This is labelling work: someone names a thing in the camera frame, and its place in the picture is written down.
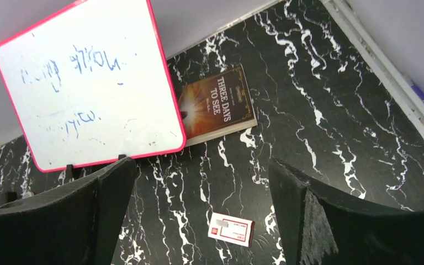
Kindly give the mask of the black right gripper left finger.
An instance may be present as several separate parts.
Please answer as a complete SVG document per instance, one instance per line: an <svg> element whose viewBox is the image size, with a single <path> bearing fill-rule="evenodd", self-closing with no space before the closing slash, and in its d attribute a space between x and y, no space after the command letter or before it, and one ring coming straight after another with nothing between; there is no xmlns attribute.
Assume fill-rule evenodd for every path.
<svg viewBox="0 0 424 265"><path fill-rule="evenodd" d="M0 207L0 264L110 264L136 166L126 157Z"/></svg>

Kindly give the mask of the red white staple box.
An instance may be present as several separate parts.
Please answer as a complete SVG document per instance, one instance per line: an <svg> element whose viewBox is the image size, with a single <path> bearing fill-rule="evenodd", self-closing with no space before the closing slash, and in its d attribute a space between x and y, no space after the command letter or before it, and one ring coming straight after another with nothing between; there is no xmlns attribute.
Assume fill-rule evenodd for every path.
<svg viewBox="0 0 424 265"><path fill-rule="evenodd" d="M235 245L250 247L255 222L230 215L212 213L208 237Z"/></svg>

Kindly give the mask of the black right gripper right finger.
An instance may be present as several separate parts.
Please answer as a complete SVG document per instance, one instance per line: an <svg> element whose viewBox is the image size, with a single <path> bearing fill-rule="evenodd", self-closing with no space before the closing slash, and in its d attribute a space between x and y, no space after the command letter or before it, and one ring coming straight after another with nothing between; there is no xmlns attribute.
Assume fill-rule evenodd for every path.
<svg viewBox="0 0 424 265"><path fill-rule="evenodd" d="M357 198L277 158L269 188L287 264L424 264L424 211Z"/></svg>

